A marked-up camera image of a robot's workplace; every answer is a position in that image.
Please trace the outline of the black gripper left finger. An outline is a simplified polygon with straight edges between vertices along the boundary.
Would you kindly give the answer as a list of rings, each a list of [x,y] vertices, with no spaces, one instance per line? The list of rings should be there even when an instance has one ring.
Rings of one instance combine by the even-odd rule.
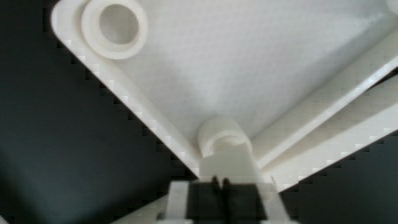
[[[219,180],[194,182],[188,188],[187,218],[190,220],[220,220],[222,195]]]

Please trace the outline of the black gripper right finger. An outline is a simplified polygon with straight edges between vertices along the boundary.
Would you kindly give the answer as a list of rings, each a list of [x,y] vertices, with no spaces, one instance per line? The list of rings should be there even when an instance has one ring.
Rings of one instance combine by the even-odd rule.
[[[229,220],[265,220],[265,208],[254,184],[235,184],[222,180],[222,199]]]

